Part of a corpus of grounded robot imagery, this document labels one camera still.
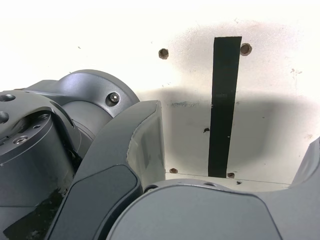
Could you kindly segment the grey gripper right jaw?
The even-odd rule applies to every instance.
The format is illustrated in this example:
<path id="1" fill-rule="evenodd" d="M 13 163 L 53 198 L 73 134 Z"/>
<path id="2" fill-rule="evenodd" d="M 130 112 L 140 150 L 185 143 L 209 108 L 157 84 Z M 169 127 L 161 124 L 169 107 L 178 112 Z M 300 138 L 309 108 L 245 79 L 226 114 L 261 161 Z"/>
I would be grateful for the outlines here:
<path id="1" fill-rule="evenodd" d="M 317 240 L 320 142 L 283 190 L 235 191 L 199 180 L 165 181 L 128 206 L 109 240 Z"/>

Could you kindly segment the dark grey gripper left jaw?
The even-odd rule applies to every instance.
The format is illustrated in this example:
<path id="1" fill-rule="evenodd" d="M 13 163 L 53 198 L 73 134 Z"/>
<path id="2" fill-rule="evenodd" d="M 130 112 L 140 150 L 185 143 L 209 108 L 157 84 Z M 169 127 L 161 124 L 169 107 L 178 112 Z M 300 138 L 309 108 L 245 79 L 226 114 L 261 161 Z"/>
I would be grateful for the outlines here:
<path id="1" fill-rule="evenodd" d="M 104 240 L 121 213 L 165 175 L 161 103 L 141 101 L 95 137 L 46 238 Z"/>

